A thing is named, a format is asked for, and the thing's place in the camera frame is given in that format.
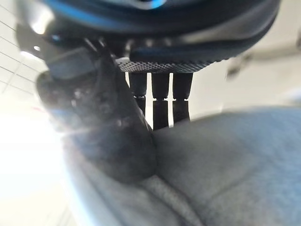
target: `gray cushion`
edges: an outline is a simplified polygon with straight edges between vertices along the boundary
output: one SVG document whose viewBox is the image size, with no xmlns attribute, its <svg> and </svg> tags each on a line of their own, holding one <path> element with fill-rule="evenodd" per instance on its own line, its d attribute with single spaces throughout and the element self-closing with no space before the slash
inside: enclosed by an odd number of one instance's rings
<svg viewBox="0 0 301 226">
<path fill-rule="evenodd" d="M 159 175 L 207 226 L 301 224 L 301 110 L 225 113 L 155 134 Z"/>
<path fill-rule="evenodd" d="M 83 225 L 300 225 L 301 110 L 224 113 L 156 131 L 154 141 L 158 173 L 136 184 L 65 151 Z"/>
</svg>

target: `ceiling tile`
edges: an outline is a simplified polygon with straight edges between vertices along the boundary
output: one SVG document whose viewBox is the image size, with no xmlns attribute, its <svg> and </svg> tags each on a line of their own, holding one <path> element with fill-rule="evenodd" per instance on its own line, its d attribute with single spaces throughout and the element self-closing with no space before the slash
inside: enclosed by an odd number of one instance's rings
<svg viewBox="0 0 301 226">
<path fill-rule="evenodd" d="M 12 72 L 0 67 L 0 81 L 8 83 L 12 75 Z"/>
</svg>

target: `fabric seat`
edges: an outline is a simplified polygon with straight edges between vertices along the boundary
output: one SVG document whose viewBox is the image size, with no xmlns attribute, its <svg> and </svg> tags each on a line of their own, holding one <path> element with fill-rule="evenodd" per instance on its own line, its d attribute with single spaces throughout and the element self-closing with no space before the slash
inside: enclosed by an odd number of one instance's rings
<svg viewBox="0 0 301 226">
<path fill-rule="evenodd" d="M 116 182 L 65 152 L 84 225 L 296 226 L 301 222 L 301 110 L 223 113 L 154 133 L 158 173 Z"/>
</svg>

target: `black plastic part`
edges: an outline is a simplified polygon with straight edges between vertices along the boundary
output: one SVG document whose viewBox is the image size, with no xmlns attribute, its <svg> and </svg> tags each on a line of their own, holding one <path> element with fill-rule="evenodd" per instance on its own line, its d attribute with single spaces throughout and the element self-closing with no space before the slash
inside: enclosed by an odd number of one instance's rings
<svg viewBox="0 0 301 226">
<path fill-rule="evenodd" d="M 152 96 L 157 100 L 166 99 L 169 90 L 169 73 L 151 74 Z"/>
<path fill-rule="evenodd" d="M 174 73 L 173 98 L 176 100 L 188 99 L 191 89 L 193 73 Z"/>
<path fill-rule="evenodd" d="M 145 116 L 146 97 L 135 97 L 135 100 Z"/>
<path fill-rule="evenodd" d="M 187 100 L 173 101 L 174 123 L 189 120 L 189 104 Z"/>
<path fill-rule="evenodd" d="M 18 3 L 20 21 L 31 27 L 52 11 L 44 36 L 104 38 L 124 72 L 192 73 L 254 45 L 273 24 L 280 0 L 206 0 L 154 11 L 94 0 Z"/>
<path fill-rule="evenodd" d="M 129 73 L 130 89 L 132 94 L 145 115 L 146 105 L 146 89 L 147 89 L 147 73 Z"/>
<path fill-rule="evenodd" d="M 168 101 L 153 101 L 153 129 L 168 127 Z"/>
<path fill-rule="evenodd" d="M 156 170 L 156 151 L 124 74 L 106 49 L 94 65 L 93 73 L 68 80 L 41 74 L 42 103 L 63 132 L 66 150 L 81 151 L 118 181 L 148 178 Z"/>
<path fill-rule="evenodd" d="M 133 96 L 145 96 L 147 89 L 147 73 L 129 73 L 128 78 Z"/>
</svg>

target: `gray fabric surface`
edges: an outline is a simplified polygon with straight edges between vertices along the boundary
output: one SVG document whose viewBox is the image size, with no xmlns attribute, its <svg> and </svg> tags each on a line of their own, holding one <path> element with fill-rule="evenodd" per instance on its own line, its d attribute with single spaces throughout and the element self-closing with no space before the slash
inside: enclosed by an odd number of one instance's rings
<svg viewBox="0 0 301 226">
<path fill-rule="evenodd" d="M 68 193 L 80 225 L 192 226 L 168 202 L 145 189 L 151 186 L 152 179 L 136 184 L 118 182 L 74 148 L 64 151 L 64 164 Z M 171 189 L 167 184 L 159 186 L 163 192 Z"/>
<path fill-rule="evenodd" d="M 64 152 L 82 225 L 301 225 L 300 109 L 224 113 L 157 130 L 154 140 L 158 175 L 136 184 Z"/>
<path fill-rule="evenodd" d="M 159 175 L 205 225 L 301 225 L 301 110 L 226 113 L 155 140 Z"/>
</svg>

